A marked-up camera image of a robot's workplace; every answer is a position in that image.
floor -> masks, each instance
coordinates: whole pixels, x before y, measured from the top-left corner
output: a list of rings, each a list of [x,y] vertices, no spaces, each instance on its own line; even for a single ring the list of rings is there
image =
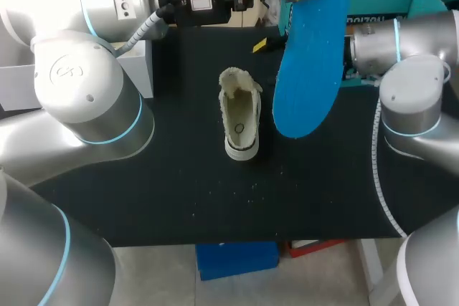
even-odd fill
[[[399,241],[378,241],[383,267]],[[125,270],[129,306],[367,306],[354,242],[304,257],[283,257],[276,269],[202,282],[194,245],[115,249]],[[392,306],[404,305],[401,299]]]

shoe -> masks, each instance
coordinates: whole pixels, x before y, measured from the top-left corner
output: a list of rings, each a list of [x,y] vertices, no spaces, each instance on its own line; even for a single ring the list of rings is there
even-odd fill
[[[235,161],[248,161],[258,152],[261,86],[249,72],[230,67],[219,80],[219,100],[224,126],[224,147]]]

insole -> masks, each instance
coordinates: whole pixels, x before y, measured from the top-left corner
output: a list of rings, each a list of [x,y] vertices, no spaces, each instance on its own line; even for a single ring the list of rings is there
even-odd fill
[[[275,125],[284,136],[301,138],[314,131],[336,99],[349,2],[302,0],[293,5],[273,103]]]
[[[252,93],[237,90],[233,99],[228,98],[227,105],[229,135],[233,143],[239,147],[252,145],[256,129]]]

blue box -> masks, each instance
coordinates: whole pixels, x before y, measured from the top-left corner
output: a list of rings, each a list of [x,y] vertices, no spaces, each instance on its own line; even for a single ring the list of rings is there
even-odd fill
[[[201,281],[276,268],[279,262],[275,242],[198,244],[196,256]]]

black work surface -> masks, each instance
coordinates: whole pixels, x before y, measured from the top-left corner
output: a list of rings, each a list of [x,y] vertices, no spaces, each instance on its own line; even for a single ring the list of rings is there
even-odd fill
[[[276,31],[171,31],[154,50],[155,99],[148,104],[156,132],[150,146],[34,190],[114,246],[397,236],[372,178],[377,90],[341,89],[314,133],[284,138],[271,115],[283,53],[250,54]],[[218,78],[231,66],[248,70],[264,90],[260,150],[246,163],[232,161],[224,150]],[[304,77],[320,76],[305,71]],[[459,115],[449,87],[444,106]],[[459,203],[458,178],[397,155],[381,136],[378,153],[384,195],[407,233]]]

